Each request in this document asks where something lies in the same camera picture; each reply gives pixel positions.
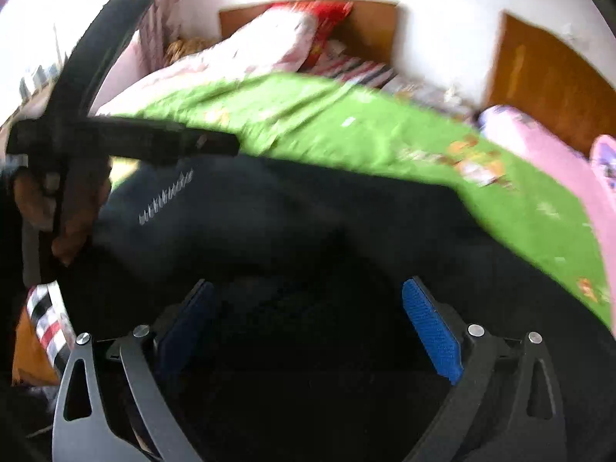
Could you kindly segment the person's left hand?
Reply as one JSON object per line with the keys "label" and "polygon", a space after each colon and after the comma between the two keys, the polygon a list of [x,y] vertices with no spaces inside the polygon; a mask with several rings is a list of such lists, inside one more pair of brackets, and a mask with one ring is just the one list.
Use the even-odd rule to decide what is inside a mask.
{"label": "person's left hand", "polygon": [[13,198],[22,218],[39,231],[50,231],[54,213],[60,210],[60,231],[54,234],[50,250],[57,260],[69,265],[91,236],[94,222],[110,195],[109,159],[77,161],[69,170],[69,204],[53,201],[44,192],[44,179],[25,167],[13,181]]}

